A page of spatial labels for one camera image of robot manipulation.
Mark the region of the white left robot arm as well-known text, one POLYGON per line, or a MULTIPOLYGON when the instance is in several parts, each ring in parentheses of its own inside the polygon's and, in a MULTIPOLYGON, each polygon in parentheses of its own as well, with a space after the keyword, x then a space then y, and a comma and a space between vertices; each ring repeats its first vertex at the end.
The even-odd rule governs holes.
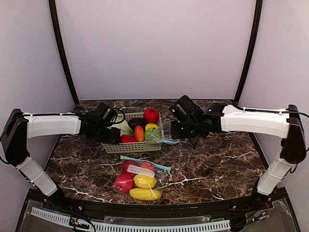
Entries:
POLYGON ((25 113, 12 110, 2 133, 0 160, 17 169, 22 176, 48 198, 62 195, 60 186, 31 155, 28 145, 35 141, 55 139, 61 135, 82 135, 89 146, 101 143, 117 145, 121 131, 117 124, 124 122, 125 113, 105 103, 90 112, 25 113))

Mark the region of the pink-red wrinkled fruit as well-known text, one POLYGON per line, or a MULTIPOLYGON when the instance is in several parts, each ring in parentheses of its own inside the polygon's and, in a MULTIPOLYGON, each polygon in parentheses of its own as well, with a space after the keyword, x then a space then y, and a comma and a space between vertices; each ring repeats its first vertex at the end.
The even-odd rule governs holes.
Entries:
POLYGON ((127 174, 127 175, 129 175, 129 176, 131 176, 131 177, 134 177, 135 174, 130 173, 130 172, 127 171, 130 165, 138 166, 138 164, 137 164, 135 161, 126 160, 126 161, 124 161, 124 162, 122 163, 122 166, 121 166, 121 174, 127 174))

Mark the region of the large clear zip bag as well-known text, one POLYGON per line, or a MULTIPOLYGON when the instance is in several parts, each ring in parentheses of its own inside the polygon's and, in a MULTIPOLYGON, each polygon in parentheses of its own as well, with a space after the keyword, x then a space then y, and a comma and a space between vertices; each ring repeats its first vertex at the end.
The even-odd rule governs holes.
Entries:
POLYGON ((113 188, 139 201, 158 201, 172 168, 123 155, 120 160, 120 174, 116 177, 113 188))

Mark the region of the orange pepper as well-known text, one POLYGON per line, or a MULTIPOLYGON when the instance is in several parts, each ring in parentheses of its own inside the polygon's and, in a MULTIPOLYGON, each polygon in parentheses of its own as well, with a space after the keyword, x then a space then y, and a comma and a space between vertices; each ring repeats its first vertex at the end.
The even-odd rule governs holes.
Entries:
POLYGON ((137 125, 134 130, 135 139, 137 142, 143 142, 144 137, 144 129, 141 125, 137 125))

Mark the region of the green perforated plastic basket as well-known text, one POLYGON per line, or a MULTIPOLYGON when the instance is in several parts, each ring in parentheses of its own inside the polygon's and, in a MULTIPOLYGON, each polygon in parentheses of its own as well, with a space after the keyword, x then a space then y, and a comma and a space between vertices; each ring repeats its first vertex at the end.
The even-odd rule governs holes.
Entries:
MULTIPOLYGON (((144 116, 143 112, 140 113, 125 113, 126 121, 129 119, 138 118, 144 116)), ((123 114, 118 113, 116 122, 121 121, 124 118, 123 114)), ((158 126, 161 126, 162 120, 159 113, 159 120, 156 122, 158 126)), ((135 143, 120 143, 114 144, 101 144, 107 154, 120 154, 120 153, 135 153, 135 152, 148 152, 148 151, 160 151, 162 143, 158 143, 156 140, 146 142, 135 142, 135 143)))

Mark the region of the yellow wrinkled banana-like fruit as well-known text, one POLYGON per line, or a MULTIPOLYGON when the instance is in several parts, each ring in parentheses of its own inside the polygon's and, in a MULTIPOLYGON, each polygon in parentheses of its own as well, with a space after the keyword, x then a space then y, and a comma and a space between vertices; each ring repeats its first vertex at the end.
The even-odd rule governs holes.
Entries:
POLYGON ((142 201, 156 201, 161 198, 161 192, 153 189, 133 188, 130 190, 129 195, 142 201))

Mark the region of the red apple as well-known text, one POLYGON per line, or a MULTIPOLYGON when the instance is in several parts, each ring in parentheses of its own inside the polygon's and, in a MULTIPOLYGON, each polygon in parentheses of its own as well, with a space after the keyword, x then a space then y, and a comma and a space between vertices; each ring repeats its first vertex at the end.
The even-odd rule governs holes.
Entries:
POLYGON ((134 186, 133 177, 128 174, 121 174, 117 177, 114 187, 122 193, 128 193, 134 186))

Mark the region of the yellow lemon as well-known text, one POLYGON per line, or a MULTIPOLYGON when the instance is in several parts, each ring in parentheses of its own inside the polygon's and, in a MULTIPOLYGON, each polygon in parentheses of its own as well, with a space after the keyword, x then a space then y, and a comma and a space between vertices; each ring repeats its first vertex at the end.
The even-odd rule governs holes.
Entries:
POLYGON ((153 189, 157 184, 157 180, 154 177, 138 174, 134 176, 134 183, 141 189, 153 189))

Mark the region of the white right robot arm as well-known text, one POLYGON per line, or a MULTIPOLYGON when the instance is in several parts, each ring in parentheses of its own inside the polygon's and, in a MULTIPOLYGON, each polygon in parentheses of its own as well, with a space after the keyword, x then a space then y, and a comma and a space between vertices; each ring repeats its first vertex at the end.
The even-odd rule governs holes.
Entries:
POLYGON ((276 185, 305 160, 309 150, 301 121, 301 116, 307 114, 293 104, 281 109, 258 109, 240 107, 235 102, 211 103, 202 109, 183 95, 169 110, 176 118, 171 122, 171 137, 175 140, 205 138, 211 132, 243 132, 280 138, 280 152, 256 181, 253 194, 258 197, 270 195, 276 185))

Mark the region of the small clear zip bag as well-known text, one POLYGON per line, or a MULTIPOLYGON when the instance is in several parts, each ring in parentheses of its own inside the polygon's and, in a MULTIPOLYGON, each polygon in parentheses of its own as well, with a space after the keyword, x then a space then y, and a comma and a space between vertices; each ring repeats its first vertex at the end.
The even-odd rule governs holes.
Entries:
POLYGON ((158 141, 150 141, 156 143, 165 143, 168 145, 175 145, 180 142, 180 139, 172 139, 171 137, 171 121, 162 123, 158 128, 161 130, 161 139, 158 141))

